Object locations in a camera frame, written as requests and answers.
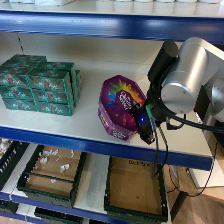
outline black tray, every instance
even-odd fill
[[[14,214],[18,209],[19,204],[0,200],[0,211]]]
[[[2,190],[11,176],[13,169],[21,159],[28,145],[29,143],[13,141],[0,159],[0,190]]]
[[[17,183],[17,189],[19,191],[23,191],[31,200],[40,201],[40,202],[44,202],[48,204],[60,205],[60,206],[68,207],[68,208],[73,208],[76,194],[78,191],[79,181],[80,181],[82,170],[85,163],[86,153],[81,153],[76,174],[74,175],[73,188],[70,192],[70,196],[66,197],[59,194],[53,194],[53,193],[36,190],[36,189],[29,189],[25,187],[26,182],[30,175],[29,173],[31,173],[33,170],[33,167],[35,167],[35,164],[38,158],[40,157],[40,154],[42,153],[43,149],[44,149],[43,145],[37,146],[30,161],[27,163],[25,170],[23,171],[22,175],[19,178],[19,181]]]
[[[47,209],[36,208],[34,215],[40,217],[44,222],[52,224],[81,224],[82,218]]]
[[[105,190],[105,196],[104,196],[104,209],[107,212],[108,217],[112,219],[118,219],[118,220],[130,222],[130,223],[139,223],[139,224],[167,222],[168,208],[167,208],[166,191],[165,191],[162,171],[160,171],[159,175],[157,176],[159,180],[158,187],[160,188],[160,200],[161,200],[160,202],[161,202],[161,208],[162,208],[162,215],[150,214],[146,212],[140,212],[140,211],[134,211],[130,209],[119,208],[115,206],[110,206],[110,172],[111,172],[112,159],[113,157],[110,157],[108,174],[107,174],[106,190]]]

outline stacked green box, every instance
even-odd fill
[[[40,62],[37,68],[45,68],[50,70],[62,70],[69,72],[71,88],[73,92],[73,100],[75,106],[77,105],[80,96],[81,87],[81,73],[79,70],[75,70],[74,63],[69,62]]]
[[[24,55],[24,54],[16,54],[13,57],[11,57],[10,60],[30,61],[30,62],[45,62],[45,61],[47,61],[46,56]]]
[[[36,111],[27,74],[32,68],[0,67],[0,94],[7,109]]]
[[[74,63],[16,54],[0,66],[0,94],[7,109],[71,116],[80,86]]]
[[[74,100],[67,71],[33,69],[28,82],[39,112],[71,116]]]

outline shelving unit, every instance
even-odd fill
[[[4,3],[0,5],[0,31],[174,41],[196,36],[224,43],[223,3],[183,4],[169,3],[167,8],[166,3],[111,5],[96,0],[61,7]]]
[[[16,185],[17,185],[19,176],[23,172],[36,146],[37,145],[35,144],[29,145],[22,159],[15,167],[5,187],[0,192],[0,199],[3,199],[2,195],[7,195],[8,196],[7,200],[10,200],[15,203],[24,204],[22,208],[25,208],[25,205],[31,205],[31,206],[37,206],[40,208],[49,209],[52,211],[58,211],[58,212],[62,212],[62,213],[70,214],[70,215],[79,216],[79,217],[85,217],[88,219],[100,220],[107,223],[114,223],[114,224],[126,223],[126,222],[108,218],[106,212],[104,211],[103,202],[104,202],[104,194],[105,194],[105,188],[106,188],[109,156],[97,155],[97,154],[87,155],[85,166],[82,172],[82,177],[79,183],[78,195],[76,197],[73,209],[65,208],[65,207],[57,206],[57,205],[52,205],[52,204],[46,204],[46,203],[42,203],[38,201],[33,201],[33,200],[30,200],[25,195],[25,193],[18,191],[16,188]],[[29,214],[33,214],[34,210],[35,209],[31,207],[31,210],[29,210]],[[35,216],[30,215],[30,217],[31,217],[30,220],[28,220],[27,218],[27,221],[34,222],[33,218]]]
[[[0,192],[0,199],[21,203],[17,214],[13,217],[23,220],[26,217],[29,222],[43,223],[41,220],[35,219],[33,215],[34,207],[32,206],[39,206],[104,222],[125,224],[108,219],[103,209],[109,155],[152,162],[155,156],[155,143],[148,146],[140,140],[138,135],[123,142],[106,134],[97,117],[98,97],[102,83],[107,78],[121,74],[137,81],[140,88],[146,93],[149,88],[146,77],[147,70],[150,68],[159,46],[156,44],[155,47],[152,46],[153,44],[149,46],[145,44],[145,40],[184,41],[196,36],[210,43],[224,44],[223,27],[224,2],[220,4],[178,2],[166,4],[77,0],[61,7],[40,7],[16,3],[0,4],[0,32],[19,33],[17,35],[10,34],[11,42],[7,35],[1,39],[3,46],[4,43],[15,45],[15,48],[8,46],[2,58],[6,57],[5,59],[7,59],[6,55],[22,53],[21,47],[25,54],[37,52],[37,54],[45,55],[47,52],[47,57],[51,61],[77,62],[78,69],[81,69],[83,75],[81,98],[72,117],[9,111],[5,109],[0,99],[0,137],[34,143],[30,144],[11,178]],[[63,37],[53,40],[48,35],[51,37],[63,35]],[[74,38],[78,45],[90,47],[93,53],[90,52],[89,58],[83,57],[83,55],[89,54],[87,47],[84,52],[78,48],[77,57],[76,51],[71,53],[73,49],[77,48],[72,45],[73,37],[66,37],[66,41],[72,45],[71,50],[65,46],[61,38],[65,38],[67,35],[77,36]],[[82,42],[79,37],[92,38]],[[108,39],[99,38],[100,40],[97,40],[96,37],[107,37]],[[117,38],[131,40],[125,40],[128,44],[125,44],[121,50],[116,48],[113,52],[114,46],[126,43]],[[43,46],[33,46],[32,41],[37,42],[39,39],[44,43]],[[99,57],[95,58],[97,55],[95,51],[101,43],[100,49],[106,49],[112,54],[111,57],[104,58],[107,54],[99,54]],[[59,50],[52,51],[54,46],[57,46]],[[126,52],[128,59],[120,60],[124,56],[122,51],[128,50],[128,48],[133,49],[134,56],[132,57],[130,50]],[[141,56],[141,50],[146,50],[151,55],[150,58],[146,53]],[[187,118],[196,121],[193,113],[187,115]],[[174,134],[172,131],[166,131],[165,126],[162,128],[169,144],[168,164],[210,169],[212,156],[200,130],[184,126]],[[98,154],[89,155],[87,158],[89,167],[83,171],[80,182],[82,188],[79,189],[73,209],[31,201],[25,194],[17,191],[16,183],[19,175],[30,159],[35,144]],[[165,145],[160,136],[159,146],[161,149],[159,162],[161,163],[165,157]],[[100,176],[99,179],[94,178],[97,173]]]

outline floor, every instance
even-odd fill
[[[164,169],[167,191],[173,190],[170,181],[168,166]],[[178,191],[175,190],[168,194],[169,206],[172,208]],[[184,201],[173,224],[223,224],[224,223],[224,204],[213,201],[202,195]]]
[[[5,217],[0,217],[0,224],[28,224],[28,222],[19,221],[16,219],[9,219]]]

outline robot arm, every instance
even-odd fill
[[[165,106],[177,114],[194,109],[201,85],[211,102],[211,115],[224,121],[224,52],[200,38],[186,40],[179,60],[169,71],[162,86]]]
[[[157,126],[174,117],[183,122],[175,114],[187,114],[194,109],[201,86],[204,86],[211,102],[210,114],[218,121],[224,121],[224,52],[208,42],[190,38],[178,50],[174,42],[165,41],[149,70],[148,79],[151,84],[145,104],[131,110],[139,126],[138,133],[148,144],[154,140],[152,133],[155,127],[151,125],[146,106],[151,105]],[[203,125],[190,121],[185,123],[203,128]],[[168,129],[179,128],[172,128],[169,122],[167,124]]]

